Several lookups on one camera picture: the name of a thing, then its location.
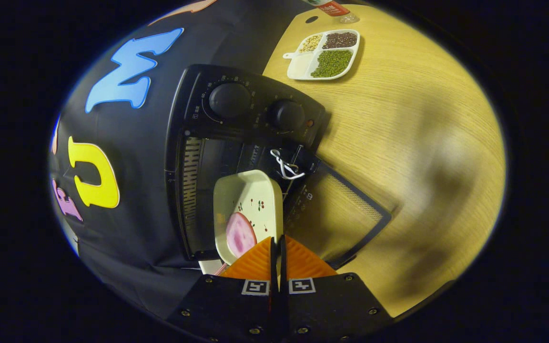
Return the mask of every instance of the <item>black knob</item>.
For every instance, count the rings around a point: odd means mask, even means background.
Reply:
[[[222,118],[230,119],[245,113],[251,105],[251,94],[241,84],[218,85],[209,96],[209,106]]]
[[[305,111],[297,102],[279,100],[270,108],[270,118],[279,130],[293,131],[304,125]]]

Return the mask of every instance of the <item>wooden surface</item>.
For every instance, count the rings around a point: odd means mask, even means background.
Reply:
[[[358,273],[397,316],[457,278],[486,243],[503,199],[505,151],[488,99],[455,57],[384,11],[347,7],[359,22],[341,24],[319,9],[299,14],[264,75],[332,113],[318,156],[395,208],[391,223],[339,272]],[[318,20],[305,23],[314,15]],[[287,78],[284,53],[308,35],[343,28],[361,35],[347,75],[333,81]],[[323,206],[345,222],[345,211]],[[352,232],[353,226],[340,230]]]

